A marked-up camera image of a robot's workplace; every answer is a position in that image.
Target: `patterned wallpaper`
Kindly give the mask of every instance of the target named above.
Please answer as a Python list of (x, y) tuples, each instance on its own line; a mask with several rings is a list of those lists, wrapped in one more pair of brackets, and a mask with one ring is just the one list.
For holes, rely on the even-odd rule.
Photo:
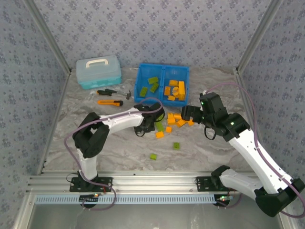
[(270, 0), (35, 0), (69, 66), (237, 66)]
[(22, 0), (0, 1), (0, 228), (37, 171), (65, 75)]
[[(266, 149), (283, 169), (305, 182), (304, 62), (305, 2), (284, 1), (243, 78), (257, 107)], [(305, 228), (305, 220), (299, 223)]]

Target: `marble surface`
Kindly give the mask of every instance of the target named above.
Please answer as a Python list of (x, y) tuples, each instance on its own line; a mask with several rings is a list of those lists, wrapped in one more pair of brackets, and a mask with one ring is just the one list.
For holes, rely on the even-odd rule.
[[(114, 90), (128, 91), (133, 94), (137, 68), (122, 68), (122, 84), (108, 86)], [(191, 68), (188, 104), (199, 106), (199, 93), (222, 82), (235, 82), (235, 76), (223, 69)], [(239, 112), (245, 117), (240, 93), (236, 87), (223, 86), (216, 89), (229, 113)], [(44, 171), (76, 170), (77, 165), (63, 145), (64, 137), (73, 131), (86, 115), (96, 112), (98, 115), (109, 115), (130, 109), (135, 105), (133, 98), (126, 100), (112, 96), (111, 99), (123, 99), (121, 107), (98, 105), (100, 99), (109, 97), (96, 94), (96, 89), (83, 90), (72, 72), (61, 109), (61, 114)], [(166, 112), (180, 113), (181, 108), (165, 107)], [(221, 137), (214, 141), (205, 138), (203, 125), (184, 125), (173, 127), (170, 134), (156, 139), (155, 132), (137, 137), (133, 128), (128, 128), (108, 136), (102, 152), (98, 155), (99, 171), (114, 170), (200, 170), (211, 171), (220, 165), (228, 165), (236, 170), (251, 170), (243, 157)], [(173, 143), (180, 143), (180, 150), (173, 150)], [(76, 152), (72, 138), (68, 145)], [(158, 155), (151, 160), (150, 154)]]

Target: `blue bin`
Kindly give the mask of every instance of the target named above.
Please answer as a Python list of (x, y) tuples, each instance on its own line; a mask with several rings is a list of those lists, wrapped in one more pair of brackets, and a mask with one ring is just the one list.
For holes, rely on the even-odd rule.
[[(148, 84), (148, 79), (158, 77), (159, 88), (155, 93), (150, 92), (152, 84)], [(185, 100), (184, 101), (170, 101), (167, 100), (168, 96), (164, 95), (165, 86), (169, 86), (170, 80), (184, 81), (185, 85)], [(189, 91), (189, 67), (186, 66), (175, 66), (175, 65), (162, 65), (162, 64), (151, 64), (141, 63), (138, 70), (138, 76), (134, 87), (134, 101), (136, 103), (141, 102), (144, 98), (140, 97), (142, 87), (147, 87), (147, 93), (145, 98), (154, 97), (159, 100), (165, 106), (177, 106), (182, 107), (187, 105), (188, 91)], [(148, 100), (146, 103), (153, 104), (155, 100)]]
[[(150, 92), (150, 88), (152, 84), (148, 84), (148, 79), (153, 77), (158, 77), (159, 79), (159, 87), (154, 93)], [(153, 97), (160, 99), (160, 93), (163, 92), (162, 80), (163, 80), (163, 65), (141, 63), (138, 70), (137, 81), (134, 87), (134, 101), (136, 103), (139, 103), (144, 99), (140, 97), (140, 92), (142, 87), (147, 87), (147, 93), (145, 98)], [(147, 104), (154, 104), (155, 102), (157, 101), (153, 99), (146, 101)]]

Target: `hammer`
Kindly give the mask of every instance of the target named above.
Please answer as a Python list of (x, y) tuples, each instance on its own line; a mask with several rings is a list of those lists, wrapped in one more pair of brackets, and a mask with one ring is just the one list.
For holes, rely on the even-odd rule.
[(105, 89), (105, 91), (102, 90), (98, 90), (97, 94), (101, 94), (101, 95), (109, 95), (111, 96), (112, 94), (117, 94), (118, 96), (123, 96), (126, 97), (126, 99), (129, 99), (130, 96), (132, 95), (132, 93), (129, 90), (129, 93), (124, 93), (124, 92), (117, 92), (115, 90), (111, 90), (111, 89)]

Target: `case handle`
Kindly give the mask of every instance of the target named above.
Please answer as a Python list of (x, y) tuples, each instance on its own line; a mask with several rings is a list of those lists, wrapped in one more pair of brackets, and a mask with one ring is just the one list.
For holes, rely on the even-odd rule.
[(106, 59), (98, 59), (98, 60), (88, 61), (86, 63), (86, 68), (89, 68), (89, 65), (92, 64), (92, 63), (99, 63), (99, 62), (105, 62), (106, 65), (108, 64), (108, 60), (106, 60)]

